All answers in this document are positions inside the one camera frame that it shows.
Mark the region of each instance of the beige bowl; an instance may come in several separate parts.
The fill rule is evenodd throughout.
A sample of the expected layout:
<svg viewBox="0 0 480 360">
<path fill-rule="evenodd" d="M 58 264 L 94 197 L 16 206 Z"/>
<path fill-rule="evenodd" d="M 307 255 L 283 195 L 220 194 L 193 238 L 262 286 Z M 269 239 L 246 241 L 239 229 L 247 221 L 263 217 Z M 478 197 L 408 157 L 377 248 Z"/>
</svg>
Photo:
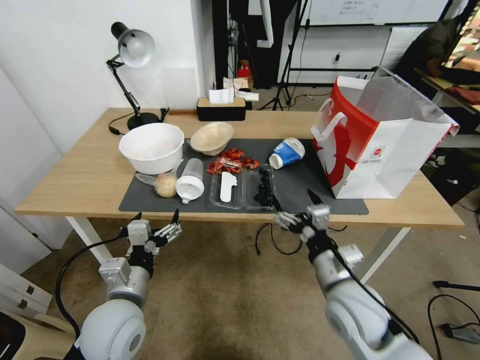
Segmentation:
<svg viewBox="0 0 480 360">
<path fill-rule="evenodd" d="M 211 122 L 199 128 L 190 138 L 193 150 L 209 156 L 220 154 L 234 135 L 234 127 L 228 122 Z"/>
</svg>

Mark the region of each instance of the onion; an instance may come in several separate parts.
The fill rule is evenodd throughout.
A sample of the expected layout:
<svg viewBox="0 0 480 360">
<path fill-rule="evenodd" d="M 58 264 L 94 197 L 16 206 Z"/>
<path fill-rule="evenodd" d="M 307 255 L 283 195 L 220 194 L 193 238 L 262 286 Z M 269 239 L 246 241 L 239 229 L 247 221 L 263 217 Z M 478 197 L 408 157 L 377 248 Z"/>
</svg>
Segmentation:
<svg viewBox="0 0 480 360">
<path fill-rule="evenodd" d="M 177 176 L 170 172 L 158 175 L 153 184 L 155 191 L 163 198 L 171 198 L 175 196 L 175 184 L 177 183 Z"/>
</svg>

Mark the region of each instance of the wooden tissue box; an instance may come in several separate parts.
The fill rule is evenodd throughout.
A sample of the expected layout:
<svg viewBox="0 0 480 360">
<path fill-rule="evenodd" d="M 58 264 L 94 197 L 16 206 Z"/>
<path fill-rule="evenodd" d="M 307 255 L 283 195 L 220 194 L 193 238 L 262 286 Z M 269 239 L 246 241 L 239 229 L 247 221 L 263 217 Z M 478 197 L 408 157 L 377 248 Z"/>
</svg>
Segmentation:
<svg viewBox="0 0 480 360">
<path fill-rule="evenodd" d="M 236 97 L 231 104 L 211 104 L 207 97 L 199 98 L 196 103 L 200 121 L 243 121 L 246 111 L 243 97 Z"/>
</svg>

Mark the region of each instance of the shopping bag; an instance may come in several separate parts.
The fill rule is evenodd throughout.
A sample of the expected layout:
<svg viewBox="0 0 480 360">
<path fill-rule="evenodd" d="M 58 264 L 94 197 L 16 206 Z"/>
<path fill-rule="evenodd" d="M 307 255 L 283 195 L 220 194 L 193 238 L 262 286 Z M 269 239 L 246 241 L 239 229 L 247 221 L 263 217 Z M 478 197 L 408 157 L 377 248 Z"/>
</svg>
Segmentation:
<svg viewBox="0 0 480 360">
<path fill-rule="evenodd" d="M 458 124 L 401 78 L 338 76 L 311 128 L 338 199 L 394 199 Z"/>
</svg>

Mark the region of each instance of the wooden table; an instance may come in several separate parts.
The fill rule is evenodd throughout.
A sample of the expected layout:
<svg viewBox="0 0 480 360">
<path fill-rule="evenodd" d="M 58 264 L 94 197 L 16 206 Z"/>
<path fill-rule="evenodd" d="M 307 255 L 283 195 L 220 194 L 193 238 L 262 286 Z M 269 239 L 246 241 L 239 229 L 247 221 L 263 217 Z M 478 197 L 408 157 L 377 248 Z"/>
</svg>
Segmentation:
<svg viewBox="0 0 480 360">
<path fill-rule="evenodd" d="M 145 111 L 159 113 L 158 110 Z M 15 209 L 20 215 L 65 216 L 86 245 L 101 239 L 90 224 L 91 218 L 127 218 L 135 212 L 119 211 L 119 205 L 135 173 L 118 150 L 121 139 L 109 132 L 108 123 L 131 112 L 130 109 L 110 108 L 73 146 L 32 193 Z M 311 139 L 310 127 L 316 112 L 309 111 L 247 111 L 246 120 L 231 122 L 234 138 Z M 114 123 L 126 132 L 127 118 Z M 185 137 L 205 122 L 193 115 L 168 115 L 165 122 L 179 126 Z M 365 200 L 368 215 L 331 215 L 331 225 L 376 225 L 390 227 L 372 253 L 356 271 L 366 281 L 394 250 L 410 228 L 462 227 L 440 194 L 420 172 L 397 199 Z M 172 214 L 144 212 L 145 219 L 170 220 Z M 182 212 L 182 220 L 222 222 L 272 222 L 271 214 L 258 213 L 195 213 Z M 111 256 L 104 245 L 91 249 L 99 262 Z"/>
</svg>

